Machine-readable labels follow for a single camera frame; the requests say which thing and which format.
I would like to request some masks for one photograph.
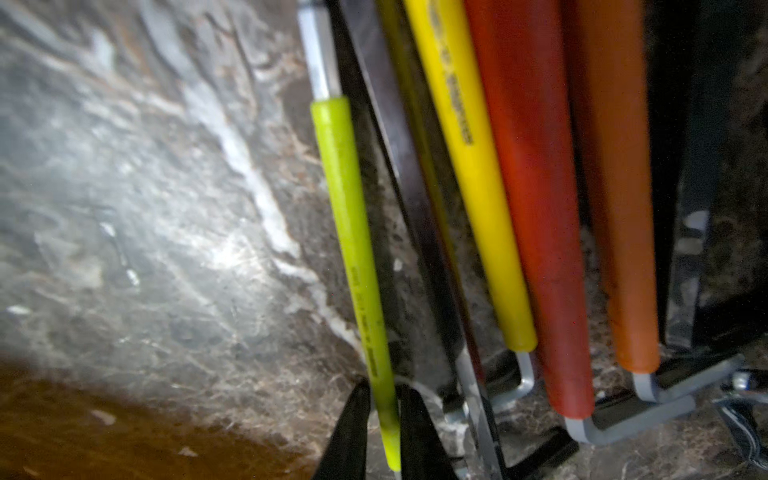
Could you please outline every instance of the granite surface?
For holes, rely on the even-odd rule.
[[[294,17],[281,0],[0,0],[0,477],[311,476],[365,370]],[[754,43],[714,217],[735,219],[720,238],[737,248],[716,249],[712,301],[768,271],[768,189],[753,173],[768,161],[768,30]],[[454,379],[343,38],[339,55],[394,367],[436,407]],[[442,160],[490,359],[501,336]],[[745,178],[742,209],[727,192]],[[609,396],[627,379],[587,226],[582,240],[594,383]],[[749,354],[768,367],[764,343]],[[551,478],[761,478],[708,406],[716,394],[634,439],[583,447]],[[499,418],[508,458],[557,421],[540,386],[518,401]],[[452,455],[472,453],[466,427],[438,427]],[[376,435],[374,419],[369,477],[390,478]]]

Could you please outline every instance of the plastic grip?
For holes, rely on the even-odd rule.
[[[406,0],[419,56],[462,192],[505,344],[536,348],[528,291],[464,5]]]
[[[641,0],[567,0],[565,51],[619,364],[659,366]]]
[[[466,0],[552,407],[594,410],[558,0]]]
[[[344,97],[332,98],[312,103],[311,109],[346,278],[379,413],[387,463],[394,472],[399,472],[400,424],[395,379],[389,359],[349,102]]]

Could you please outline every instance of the red handle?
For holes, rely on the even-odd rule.
[[[564,0],[568,80],[619,364],[659,366],[641,0]]]
[[[594,410],[584,266],[558,0],[465,0],[534,304],[547,393]]]

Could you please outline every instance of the yellow handle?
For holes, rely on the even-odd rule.
[[[312,104],[312,119],[366,355],[368,377],[379,413],[384,451],[389,467],[399,472],[400,423],[395,379],[389,360],[349,102],[346,97],[316,101]]]
[[[464,4],[405,0],[432,99],[510,350],[536,348],[528,290],[496,157]]]

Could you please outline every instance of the marble surface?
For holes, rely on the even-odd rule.
[[[294,16],[281,0],[0,0],[0,474],[62,478],[55,464],[69,458],[75,478],[103,478],[99,465],[110,478],[311,476],[365,370]],[[729,171],[742,177],[768,161],[755,124],[765,28],[754,51],[738,79],[751,93],[735,102],[739,125],[756,125],[734,127]],[[394,367],[434,407],[453,378],[343,38],[339,56]],[[501,336],[445,158],[437,168],[490,359]],[[726,192],[742,190],[728,178]],[[741,211],[732,196],[722,218]],[[712,298],[737,292],[727,278],[748,288],[766,271],[749,261],[763,258],[765,207],[735,222],[752,240],[713,263]],[[609,396],[627,379],[586,226],[582,240],[595,388]],[[768,367],[764,344],[750,359]],[[634,439],[582,448],[551,478],[760,478],[707,405],[716,394]],[[557,421],[543,388],[518,401],[499,419],[509,459]],[[472,453],[465,427],[438,427],[452,455]],[[370,432],[369,477],[389,478],[375,419]]]

